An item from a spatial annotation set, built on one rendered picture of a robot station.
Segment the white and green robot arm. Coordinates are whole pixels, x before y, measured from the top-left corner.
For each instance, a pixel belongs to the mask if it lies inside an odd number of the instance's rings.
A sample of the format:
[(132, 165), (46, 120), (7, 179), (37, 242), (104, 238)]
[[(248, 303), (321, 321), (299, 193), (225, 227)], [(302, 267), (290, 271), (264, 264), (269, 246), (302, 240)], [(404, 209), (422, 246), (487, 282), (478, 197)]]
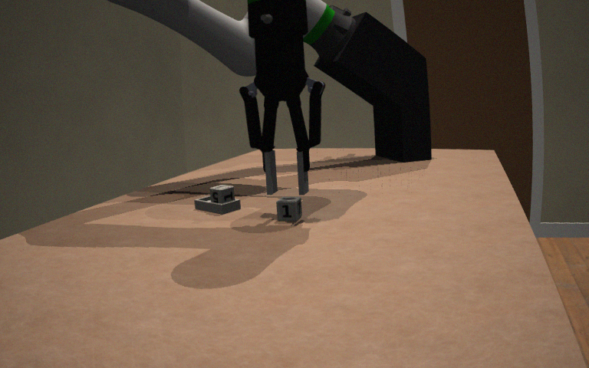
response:
[(200, 0), (108, 1), (173, 29), (244, 77), (256, 75), (257, 37), (303, 35), (303, 42), (326, 61), (344, 46), (356, 24), (348, 8), (341, 10), (321, 0), (248, 0), (241, 21)]

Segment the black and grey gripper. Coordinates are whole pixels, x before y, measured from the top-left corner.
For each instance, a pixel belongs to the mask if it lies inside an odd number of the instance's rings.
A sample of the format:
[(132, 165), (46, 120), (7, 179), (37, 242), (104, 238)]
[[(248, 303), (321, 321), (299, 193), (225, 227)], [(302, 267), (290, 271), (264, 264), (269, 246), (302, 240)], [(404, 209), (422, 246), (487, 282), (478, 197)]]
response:
[[(239, 92), (245, 102), (250, 147), (262, 151), (267, 195), (278, 191), (273, 149), (277, 109), (281, 100), (286, 101), (288, 106), (298, 147), (296, 150), (299, 195), (305, 195), (309, 192), (309, 149), (321, 142), (321, 96), (325, 83), (310, 79), (305, 70), (304, 42), (301, 34), (270, 34), (255, 38), (255, 63), (257, 73), (254, 82), (241, 87)], [(299, 96), (306, 84), (310, 93), (309, 140)], [(256, 99), (257, 89), (265, 97), (262, 132)]]

